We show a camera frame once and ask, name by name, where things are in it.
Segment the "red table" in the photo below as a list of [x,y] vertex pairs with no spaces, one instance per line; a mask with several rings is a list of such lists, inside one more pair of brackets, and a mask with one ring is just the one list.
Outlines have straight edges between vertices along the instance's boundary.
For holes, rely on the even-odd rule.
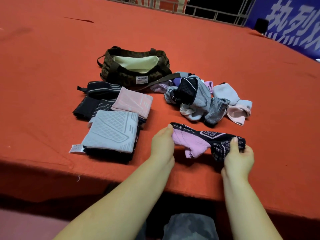
[[[100,80],[97,57],[114,45],[152,47],[166,52],[173,72],[228,82],[253,101],[243,127],[224,118],[214,130],[242,136],[253,148],[249,180],[266,209],[320,219],[317,62],[246,28],[105,0],[0,0],[0,17],[0,160],[10,165],[0,193],[32,201],[98,193],[141,165],[151,138],[169,122],[207,129],[152,94],[129,165],[68,153],[88,132],[72,111],[83,98],[77,85]],[[175,157],[167,191],[223,200],[210,151],[187,160],[178,148]]]

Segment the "hand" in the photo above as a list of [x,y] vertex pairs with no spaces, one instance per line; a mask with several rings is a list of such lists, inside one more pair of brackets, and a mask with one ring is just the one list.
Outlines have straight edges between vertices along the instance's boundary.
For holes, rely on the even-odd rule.
[[158,131],[152,138],[151,158],[165,162],[173,161],[174,164],[174,141],[172,133],[174,129],[171,124]]
[[224,160],[224,168],[221,171],[223,179],[248,180],[248,175],[254,165],[254,152],[246,145],[244,152],[239,152],[238,138],[230,141],[230,152]]

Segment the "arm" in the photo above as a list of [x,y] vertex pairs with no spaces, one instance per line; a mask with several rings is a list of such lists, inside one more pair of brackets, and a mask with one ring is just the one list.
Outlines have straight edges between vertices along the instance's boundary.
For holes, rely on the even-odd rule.
[[244,152],[240,153],[238,139],[234,137],[224,164],[221,174],[233,238],[281,240],[282,237],[248,182],[248,174],[254,164],[252,149],[246,146]]
[[172,125],[160,130],[152,139],[150,158],[54,239],[134,239],[162,194],[174,166],[172,133]]

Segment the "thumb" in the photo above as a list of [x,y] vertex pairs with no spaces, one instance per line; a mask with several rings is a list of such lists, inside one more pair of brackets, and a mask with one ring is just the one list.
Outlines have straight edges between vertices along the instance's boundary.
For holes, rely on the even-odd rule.
[[173,132],[174,132],[174,128],[172,127],[172,124],[168,124],[165,130],[165,134],[171,137]]
[[230,152],[232,153],[240,153],[239,145],[238,145],[238,137],[233,137],[230,141]]

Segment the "forearm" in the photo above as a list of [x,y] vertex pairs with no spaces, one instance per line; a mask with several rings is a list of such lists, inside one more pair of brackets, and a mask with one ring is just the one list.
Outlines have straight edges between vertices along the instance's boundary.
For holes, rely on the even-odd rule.
[[247,180],[225,177],[223,185],[235,240],[282,239]]
[[104,198],[89,207],[56,239],[134,239],[163,192],[174,161],[149,158]]

